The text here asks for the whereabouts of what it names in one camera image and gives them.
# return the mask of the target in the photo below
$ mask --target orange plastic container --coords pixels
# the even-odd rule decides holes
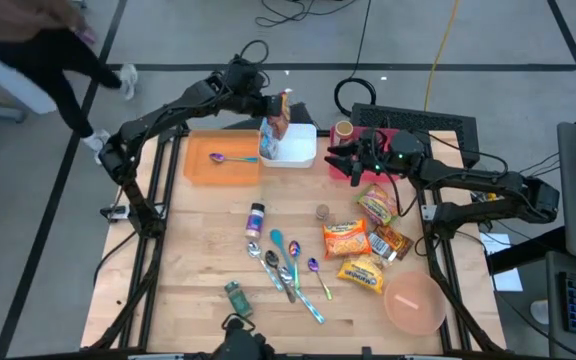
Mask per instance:
[[[257,130],[193,130],[188,136],[184,176],[193,185],[255,185],[259,182],[259,164],[210,159],[211,153],[226,157],[259,154]]]

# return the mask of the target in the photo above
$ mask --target spoon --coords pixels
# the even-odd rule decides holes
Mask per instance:
[[[284,283],[286,283],[286,285],[292,288],[293,286],[292,275],[290,275],[290,271],[288,271],[288,269],[285,266],[279,268],[279,275],[281,276],[281,279],[284,281]],[[315,319],[317,319],[317,322],[323,324],[324,321],[326,321],[326,319],[324,319],[324,317],[321,316],[319,311],[317,311],[317,309],[310,303],[310,301],[308,301],[306,295],[304,295],[301,291],[297,289],[295,289],[295,293],[297,294],[299,299],[304,303],[304,305],[306,305],[308,310],[310,310],[312,316],[314,316]]]
[[[317,262],[317,260],[315,258],[308,259],[308,268],[310,269],[310,271],[317,274],[317,279],[319,279],[319,283],[321,284],[321,287],[323,287],[324,291],[326,292],[326,298],[328,300],[332,300],[332,293],[330,292],[330,289],[328,289],[328,286],[326,286],[326,284],[324,284],[323,280],[321,280],[321,276],[319,276],[319,263]]]
[[[224,161],[243,161],[250,163],[256,163],[257,161],[259,161],[259,159],[255,156],[237,158],[237,157],[226,157],[226,155],[220,153],[212,153],[208,155],[208,157],[210,157],[210,160],[216,162],[217,164],[221,164]]]
[[[286,290],[286,295],[288,295],[288,300],[291,303],[294,303],[296,301],[295,294],[292,293],[292,289],[290,288],[290,286],[288,286],[288,284],[286,284],[284,279],[281,277],[281,274],[279,273],[279,269],[277,268],[279,266],[279,257],[272,250],[266,251],[265,257],[268,266],[275,269],[275,271],[277,272],[277,276],[279,276],[279,281],[281,282],[281,285],[284,286],[284,290]]]
[[[295,259],[295,290],[299,290],[301,286],[299,285],[299,271],[297,270],[297,264],[299,262],[297,261],[297,257],[299,257],[299,254],[301,254],[301,246],[299,246],[298,242],[293,240],[290,242],[290,245],[288,245],[288,251],[290,251],[290,255],[292,255],[292,257]]]
[[[279,280],[277,280],[277,278],[275,277],[275,274],[273,274],[272,271],[270,271],[270,268],[268,267],[268,265],[266,265],[266,263],[261,259],[261,248],[259,247],[259,245],[257,245],[256,242],[251,241],[248,243],[248,255],[259,260],[261,265],[264,267],[264,269],[268,273],[268,276],[270,276],[270,280],[272,280],[272,282],[277,287],[277,290],[278,291],[284,291],[284,287],[281,286],[281,283],[279,282]]]
[[[277,247],[279,248],[279,250],[281,251],[281,255],[284,257],[284,261],[286,262],[286,266],[288,267],[288,270],[290,270],[290,273],[294,273],[295,272],[295,267],[292,266],[292,261],[290,261],[290,256],[288,256],[288,253],[286,253],[286,248],[284,248],[284,236],[281,234],[281,231],[277,230],[277,229],[273,229],[270,231],[270,239],[272,240],[272,242],[277,245]]]

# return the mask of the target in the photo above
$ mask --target white plastic box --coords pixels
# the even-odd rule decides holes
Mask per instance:
[[[290,124],[277,148],[273,160],[259,155],[264,166],[309,168],[317,156],[317,128],[311,124]]]

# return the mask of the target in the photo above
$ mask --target yellow snack bag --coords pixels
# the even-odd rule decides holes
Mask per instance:
[[[377,294],[381,294],[381,288],[384,285],[384,275],[370,255],[346,258],[341,264],[337,277],[354,281]]]

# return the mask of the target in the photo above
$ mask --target white paper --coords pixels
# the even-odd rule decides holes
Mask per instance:
[[[510,245],[502,245],[490,238],[492,237],[502,243],[510,244],[510,239],[507,234],[481,233],[479,236],[486,247],[486,254],[494,254],[510,247]],[[524,291],[524,288],[521,286],[521,278],[519,278],[517,268],[495,275],[495,283],[499,291]]]

